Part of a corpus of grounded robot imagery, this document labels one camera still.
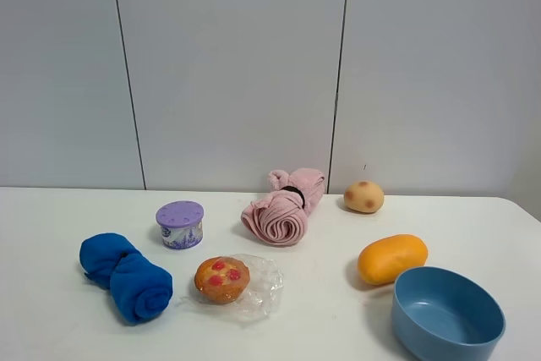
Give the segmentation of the purple lidded round container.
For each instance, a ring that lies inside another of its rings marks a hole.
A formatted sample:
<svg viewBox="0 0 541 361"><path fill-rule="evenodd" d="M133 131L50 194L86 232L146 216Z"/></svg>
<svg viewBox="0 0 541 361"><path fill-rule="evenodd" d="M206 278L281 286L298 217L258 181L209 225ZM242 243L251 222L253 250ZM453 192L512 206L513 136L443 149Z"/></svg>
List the purple lidded round container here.
<svg viewBox="0 0 541 361"><path fill-rule="evenodd" d="M203 239L204 208L197 202L180 200L162 206L156 212L161 240L169 249L190 249Z"/></svg>

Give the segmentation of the blue rolled towel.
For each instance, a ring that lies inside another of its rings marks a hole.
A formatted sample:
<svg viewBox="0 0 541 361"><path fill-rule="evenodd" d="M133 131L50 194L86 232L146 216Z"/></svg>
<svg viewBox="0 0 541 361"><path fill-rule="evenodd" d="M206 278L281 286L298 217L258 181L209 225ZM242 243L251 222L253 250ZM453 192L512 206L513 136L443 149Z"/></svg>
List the blue rolled towel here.
<svg viewBox="0 0 541 361"><path fill-rule="evenodd" d="M80 245L79 262L89 280L110 292L129 324L155 319L172 298L172 275L152 264L120 234L87 238Z"/></svg>

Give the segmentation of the toy potato with brown spots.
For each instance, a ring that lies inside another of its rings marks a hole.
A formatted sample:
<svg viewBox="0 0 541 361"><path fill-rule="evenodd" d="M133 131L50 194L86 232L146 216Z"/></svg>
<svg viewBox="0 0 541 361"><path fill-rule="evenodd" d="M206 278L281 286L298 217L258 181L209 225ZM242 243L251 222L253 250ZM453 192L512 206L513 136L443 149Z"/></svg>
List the toy potato with brown spots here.
<svg viewBox="0 0 541 361"><path fill-rule="evenodd" d="M373 214L383 206L385 194L377 183L360 181L353 183L346 189L343 199L348 209L359 213Z"/></svg>

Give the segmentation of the clear plastic wrapper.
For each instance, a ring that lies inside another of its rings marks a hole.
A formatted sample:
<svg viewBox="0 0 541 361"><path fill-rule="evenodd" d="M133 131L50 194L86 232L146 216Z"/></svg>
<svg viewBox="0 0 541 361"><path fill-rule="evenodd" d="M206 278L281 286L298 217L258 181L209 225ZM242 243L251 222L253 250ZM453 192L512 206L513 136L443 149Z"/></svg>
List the clear plastic wrapper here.
<svg viewBox="0 0 541 361"><path fill-rule="evenodd" d="M193 278L189 293L179 299L183 309L239 324L259 322L279 309L284 284L281 270L274 260L250 254L221 256L241 260L249 268L251 279L239 299L230 304L213 304L195 288Z"/></svg>

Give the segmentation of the orange toy mango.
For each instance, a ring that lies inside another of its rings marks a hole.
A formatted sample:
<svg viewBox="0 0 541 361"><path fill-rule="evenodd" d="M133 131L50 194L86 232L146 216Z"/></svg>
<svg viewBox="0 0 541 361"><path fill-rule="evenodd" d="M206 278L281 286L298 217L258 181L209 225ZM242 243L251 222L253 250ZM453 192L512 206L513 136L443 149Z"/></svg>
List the orange toy mango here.
<svg viewBox="0 0 541 361"><path fill-rule="evenodd" d="M424 241L411 234L397 234L366 246L358 257L358 274L371 286L393 283L414 267L423 266L429 251Z"/></svg>

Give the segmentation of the blue plastic bowl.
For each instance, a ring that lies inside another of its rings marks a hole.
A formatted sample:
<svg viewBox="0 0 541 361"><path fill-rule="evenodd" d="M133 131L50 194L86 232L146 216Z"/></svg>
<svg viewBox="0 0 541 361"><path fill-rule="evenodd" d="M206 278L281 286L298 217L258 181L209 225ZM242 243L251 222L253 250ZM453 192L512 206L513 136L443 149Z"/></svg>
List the blue plastic bowl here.
<svg viewBox="0 0 541 361"><path fill-rule="evenodd" d="M395 280L391 328L420 360L487 360L506 322L498 303L475 282L421 266Z"/></svg>

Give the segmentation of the pink rolled towel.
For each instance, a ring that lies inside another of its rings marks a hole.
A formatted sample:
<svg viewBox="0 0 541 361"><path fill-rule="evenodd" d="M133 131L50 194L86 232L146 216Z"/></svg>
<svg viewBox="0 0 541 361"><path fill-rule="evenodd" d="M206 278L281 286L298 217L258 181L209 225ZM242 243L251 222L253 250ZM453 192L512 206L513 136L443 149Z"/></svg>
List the pink rolled towel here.
<svg viewBox="0 0 541 361"><path fill-rule="evenodd" d="M325 193L325 175L313 168L269 173L272 191L254 200L241 214L242 224L259 240L276 247L293 246L308 230L309 215Z"/></svg>

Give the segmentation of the toy muffin with red berries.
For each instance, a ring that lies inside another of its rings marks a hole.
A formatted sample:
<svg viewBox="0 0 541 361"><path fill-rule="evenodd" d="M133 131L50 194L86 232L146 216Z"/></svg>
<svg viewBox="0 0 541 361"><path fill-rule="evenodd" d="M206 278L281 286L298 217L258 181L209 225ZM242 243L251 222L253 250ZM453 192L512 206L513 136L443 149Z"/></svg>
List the toy muffin with red berries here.
<svg viewBox="0 0 541 361"><path fill-rule="evenodd" d="M249 268L233 257L221 256L205 260L194 275L194 286L213 304L235 302L250 282Z"/></svg>

